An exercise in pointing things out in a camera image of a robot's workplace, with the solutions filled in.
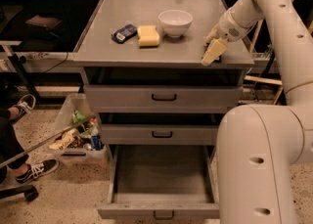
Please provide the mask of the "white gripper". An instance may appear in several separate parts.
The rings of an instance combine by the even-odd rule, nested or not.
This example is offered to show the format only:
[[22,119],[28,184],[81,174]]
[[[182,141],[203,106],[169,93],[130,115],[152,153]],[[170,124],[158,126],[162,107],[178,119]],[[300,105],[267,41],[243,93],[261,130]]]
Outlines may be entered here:
[[234,9],[228,9],[205,38],[208,45],[201,64],[205,67],[213,63],[234,42],[246,36],[254,26],[252,17],[245,17]]

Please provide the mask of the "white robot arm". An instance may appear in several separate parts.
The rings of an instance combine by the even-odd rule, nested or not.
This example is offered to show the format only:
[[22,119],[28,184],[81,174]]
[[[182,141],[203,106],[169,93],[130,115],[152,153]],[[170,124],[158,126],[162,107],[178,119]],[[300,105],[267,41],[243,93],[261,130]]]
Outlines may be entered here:
[[267,23],[287,102],[228,111],[217,133],[221,224],[297,224],[290,166],[313,160],[313,38],[293,0],[238,0],[205,38],[210,65],[260,19]]

